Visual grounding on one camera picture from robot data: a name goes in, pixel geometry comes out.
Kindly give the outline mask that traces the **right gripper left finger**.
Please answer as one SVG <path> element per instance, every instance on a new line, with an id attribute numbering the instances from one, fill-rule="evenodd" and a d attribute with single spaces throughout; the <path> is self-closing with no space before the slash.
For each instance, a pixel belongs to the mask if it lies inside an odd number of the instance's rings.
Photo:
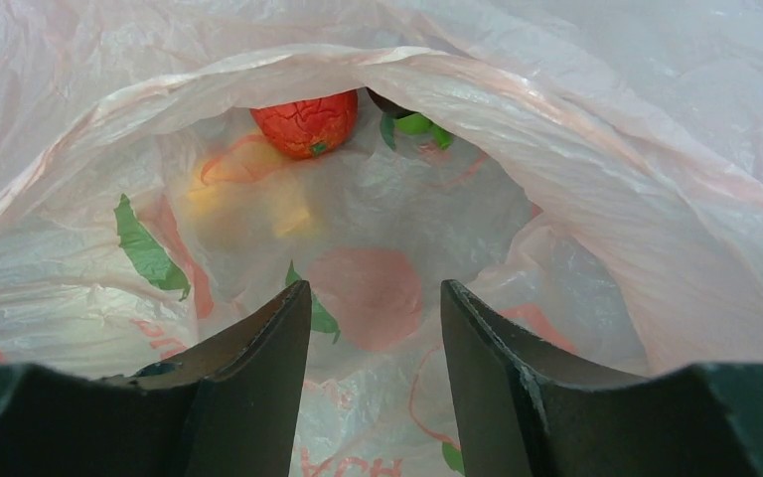
<path id="1" fill-rule="evenodd" d="M 284 476 L 305 374 L 311 290 L 132 376 L 0 365 L 0 476 Z"/>

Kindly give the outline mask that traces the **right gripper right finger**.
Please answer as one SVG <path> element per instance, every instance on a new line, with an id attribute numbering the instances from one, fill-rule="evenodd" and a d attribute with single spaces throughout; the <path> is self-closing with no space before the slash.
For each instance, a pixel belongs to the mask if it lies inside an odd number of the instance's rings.
<path id="1" fill-rule="evenodd" d="M 454 280 L 441 285 L 440 316 L 469 476 L 763 476 L 763 364 L 620 372 Z"/>

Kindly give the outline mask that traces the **pink plastic bag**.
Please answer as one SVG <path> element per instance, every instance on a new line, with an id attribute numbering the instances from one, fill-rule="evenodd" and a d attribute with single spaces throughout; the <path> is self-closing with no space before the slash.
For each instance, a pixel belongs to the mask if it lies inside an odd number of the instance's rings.
<path id="1" fill-rule="evenodd" d="M 315 158 L 249 112 L 353 89 Z M 0 1 L 0 365 L 132 376 L 299 280 L 284 476 L 469 476 L 446 280 L 620 372 L 763 364 L 763 1 Z"/>

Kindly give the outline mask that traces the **dark fake mangosteen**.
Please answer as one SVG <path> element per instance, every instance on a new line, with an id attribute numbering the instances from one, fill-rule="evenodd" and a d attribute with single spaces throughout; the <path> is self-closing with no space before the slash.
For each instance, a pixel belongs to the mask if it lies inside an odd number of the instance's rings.
<path id="1" fill-rule="evenodd" d="M 397 132 L 411 136 L 430 134 L 440 150 L 446 150 L 452 145 L 453 135 L 423 114 L 406 109 L 370 88 L 367 88 L 367 93 L 382 113 L 381 137 L 391 150 L 396 150 L 395 134 Z"/>

